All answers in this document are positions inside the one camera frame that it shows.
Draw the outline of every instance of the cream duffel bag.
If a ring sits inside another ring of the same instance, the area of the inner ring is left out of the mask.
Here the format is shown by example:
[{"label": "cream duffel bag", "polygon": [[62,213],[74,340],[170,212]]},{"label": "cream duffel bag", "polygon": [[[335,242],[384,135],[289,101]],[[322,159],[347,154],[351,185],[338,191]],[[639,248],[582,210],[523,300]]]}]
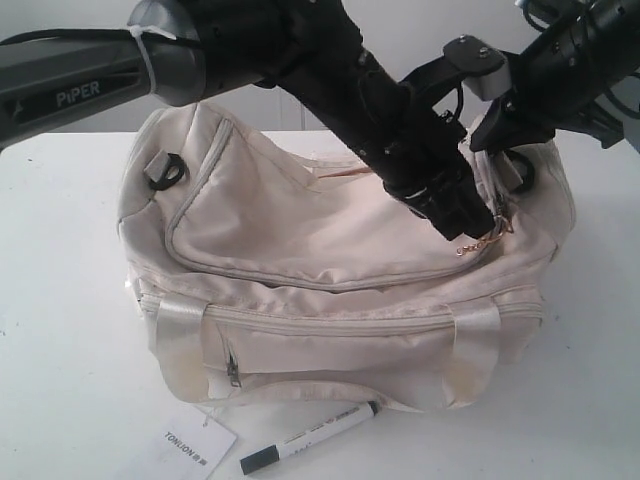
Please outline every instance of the cream duffel bag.
[{"label": "cream duffel bag", "polygon": [[506,157],[461,149],[498,219],[480,242],[447,242],[353,155],[292,155],[211,102],[153,114],[119,233],[173,394],[213,407],[473,403],[539,330],[537,284],[575,207],[553,144],[518,149],[536,167],[523,195],[497,173]]}]

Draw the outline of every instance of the white table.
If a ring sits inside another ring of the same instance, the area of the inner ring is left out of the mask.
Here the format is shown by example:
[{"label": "white table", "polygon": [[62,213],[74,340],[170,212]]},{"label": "white table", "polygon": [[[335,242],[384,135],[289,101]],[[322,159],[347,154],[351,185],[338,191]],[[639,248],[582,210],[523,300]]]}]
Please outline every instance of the white table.
[{"label": "white table", "polygon": [[[326,132],[271,136],[301,154],[343,148]],[[0,157],[2,479],[110,479],[177,406],[124,290],[115,206],[132,140],[52,134]],[[523,363],[469,409],[384,412],[255,478],[640,478],[640,156],[559,145],[579,221]],[[239,441],[213,478],[240,478],[244,455],[344,407],[225,413]]]}]

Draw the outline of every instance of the white marker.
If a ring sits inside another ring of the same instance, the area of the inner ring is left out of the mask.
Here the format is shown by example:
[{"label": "white marker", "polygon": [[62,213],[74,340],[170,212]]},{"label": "white marker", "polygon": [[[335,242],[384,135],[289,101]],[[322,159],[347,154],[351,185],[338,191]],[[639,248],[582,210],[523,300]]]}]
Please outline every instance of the white marker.
[{"label": "white marker", "polygon": [[363,403],[285,442],[271,445],[258,453],[243,458],[240,460],[242,471],[245,475],[249,475],[283,458],[295,455],[312,445],[360,425],[364,421],[375,417],[378,411],[378,405],[375,402]]}]

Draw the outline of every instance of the hang tag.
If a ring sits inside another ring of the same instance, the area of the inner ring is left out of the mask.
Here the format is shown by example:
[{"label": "hang tag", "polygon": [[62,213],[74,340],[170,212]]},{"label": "hang tag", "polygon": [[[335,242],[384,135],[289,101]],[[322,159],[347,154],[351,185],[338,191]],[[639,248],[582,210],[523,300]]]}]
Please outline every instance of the hang tag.
[{"label": "hang tag", "polygon": [[114,480],[206,480],[235,441],[222,425],[185,406]]}]

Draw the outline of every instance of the robotic arm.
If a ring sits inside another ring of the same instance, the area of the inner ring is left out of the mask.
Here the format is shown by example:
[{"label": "robotic arm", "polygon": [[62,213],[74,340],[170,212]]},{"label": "robotic arm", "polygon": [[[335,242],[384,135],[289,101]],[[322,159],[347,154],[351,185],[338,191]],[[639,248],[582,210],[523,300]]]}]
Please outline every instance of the robotic arm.
[{"label": "robotic arm", "polygon": [[461,97],[463,82],[493,100],[476,151],[548,141],[558,128],[605,147],[624,138],[594,100],[640,67],[640,0],[551,3],[523,4],[551,26],[522,55],[463,36],[396,82],[340,0],[143,0],[130,24],[171,38],[49,31],[0,44],[0,148],[149,93],[186,105],[249,84],[280,86],[447,239],[480,238],[494,218],[458,150],[460,109],[433,110],[453,90]]}]

